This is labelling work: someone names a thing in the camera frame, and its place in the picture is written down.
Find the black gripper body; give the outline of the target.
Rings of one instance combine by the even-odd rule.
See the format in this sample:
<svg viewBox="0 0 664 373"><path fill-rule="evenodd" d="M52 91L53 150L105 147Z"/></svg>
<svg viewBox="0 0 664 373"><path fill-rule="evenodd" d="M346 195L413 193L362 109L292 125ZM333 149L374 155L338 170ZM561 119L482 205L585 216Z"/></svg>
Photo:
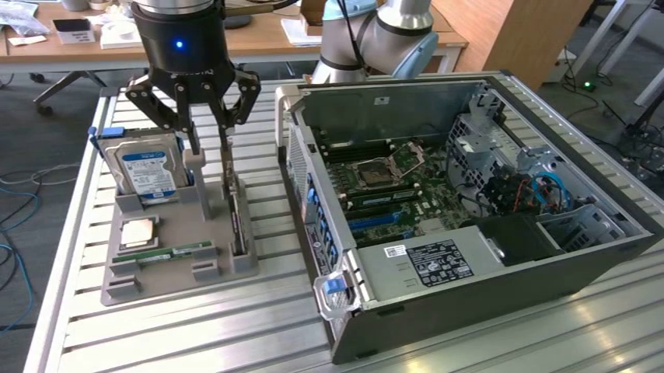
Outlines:
<svg viewBox="0 0 664 373"><path fill-rule="evenodd" d="M207 102L202 85L208 84L220 98L235 80L230 61L224 9L219 2L133 2L147 60L149 81L174 98L186 86L188 102Z"/></svg>

